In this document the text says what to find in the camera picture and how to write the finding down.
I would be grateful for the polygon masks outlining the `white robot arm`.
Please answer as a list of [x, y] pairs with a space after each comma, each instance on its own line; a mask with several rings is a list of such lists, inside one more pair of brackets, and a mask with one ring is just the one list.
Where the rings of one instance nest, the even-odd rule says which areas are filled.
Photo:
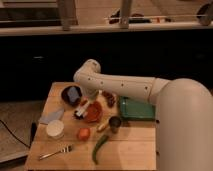
[[106, 75], [94, 59], [73, 80], [90, 99], [104, 90], [155, 106], [157, 171], [213, 171], [213, 95], [200, 82]]

